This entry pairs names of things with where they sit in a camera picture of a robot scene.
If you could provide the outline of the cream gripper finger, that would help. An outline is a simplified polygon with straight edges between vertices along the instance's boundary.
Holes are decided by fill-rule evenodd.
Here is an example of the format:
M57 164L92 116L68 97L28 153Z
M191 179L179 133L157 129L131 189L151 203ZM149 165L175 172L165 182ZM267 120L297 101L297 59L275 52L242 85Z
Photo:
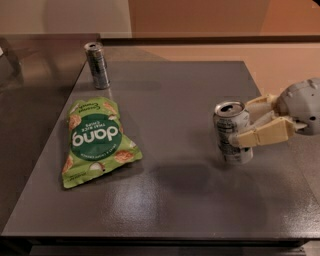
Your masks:
M288 117L277 117L257 128L252 128L243 133L232 134L229 136L228 141L232 146L239 148L271 145L287 141L298 130L306 127L306 123L294 122Z
M245 103L249 113L250 122L248 130L269 129L274 126L274 121L278 118L276 95L267 94L257 97Z

